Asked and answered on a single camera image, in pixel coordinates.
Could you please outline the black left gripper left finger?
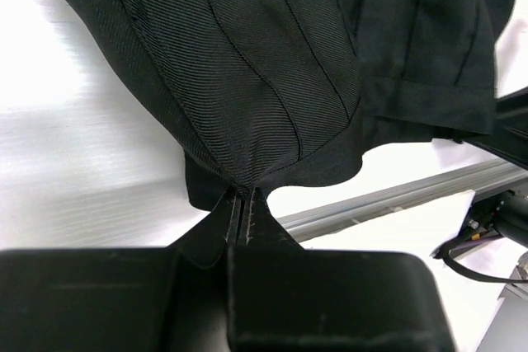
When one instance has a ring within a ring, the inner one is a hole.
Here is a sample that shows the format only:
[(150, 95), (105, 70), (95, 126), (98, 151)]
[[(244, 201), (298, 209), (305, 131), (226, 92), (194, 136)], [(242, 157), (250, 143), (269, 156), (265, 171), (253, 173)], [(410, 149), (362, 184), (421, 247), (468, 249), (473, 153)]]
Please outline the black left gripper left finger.
[(3, 251), (2, 350), (228, 350), (224, 252), (238, 215), (227, 193), (169, 246)]

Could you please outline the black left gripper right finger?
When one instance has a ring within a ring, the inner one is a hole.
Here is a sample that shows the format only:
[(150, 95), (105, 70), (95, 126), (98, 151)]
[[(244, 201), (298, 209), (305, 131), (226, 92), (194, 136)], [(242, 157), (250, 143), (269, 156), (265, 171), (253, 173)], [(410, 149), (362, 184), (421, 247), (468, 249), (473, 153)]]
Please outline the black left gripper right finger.
[(304, 249), (261, 190), (226, 253), (233, 351), (450, 351), (436, 282), (416, 256)]

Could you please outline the black pleated skirt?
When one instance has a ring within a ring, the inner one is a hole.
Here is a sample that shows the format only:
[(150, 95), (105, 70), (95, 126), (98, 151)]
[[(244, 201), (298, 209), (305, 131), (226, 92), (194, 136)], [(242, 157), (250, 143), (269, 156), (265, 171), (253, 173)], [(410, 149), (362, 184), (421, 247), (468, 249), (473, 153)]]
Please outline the black pleated skirt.
[(527, 94), (496, 97), (515, 0), (66, 0), (185, 153), (192, 206), (354, 177), (389, 143), (527, 164)]

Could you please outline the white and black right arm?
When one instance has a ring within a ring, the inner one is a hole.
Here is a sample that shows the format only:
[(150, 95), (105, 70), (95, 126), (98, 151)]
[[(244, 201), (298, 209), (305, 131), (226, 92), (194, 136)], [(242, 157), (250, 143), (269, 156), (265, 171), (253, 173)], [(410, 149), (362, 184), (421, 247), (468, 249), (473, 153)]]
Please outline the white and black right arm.
[[(506, 160), (527, 168), (527, 89), (501, 97), (497, 102), (497, 119), (491, 135), (470, 138), (467, 142)], [(520, 195), (504, 194), (496, 210), (493, 228), (503, 237), (527, 246), (527, 200)]]

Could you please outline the aluminium table edge rail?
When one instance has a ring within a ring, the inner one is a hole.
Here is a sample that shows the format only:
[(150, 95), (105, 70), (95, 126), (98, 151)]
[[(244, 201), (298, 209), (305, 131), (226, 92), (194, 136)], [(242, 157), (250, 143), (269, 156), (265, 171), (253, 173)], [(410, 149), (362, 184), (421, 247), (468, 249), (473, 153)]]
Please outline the aluminium table edge rail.
[(428, 201), (473, 190), (476, 199), (527, 183), (527, 171), (502, 159), (482, 162), (403, 185), (346, 199), (279, 219), (297, 242), (339, 232), (350, 226)]

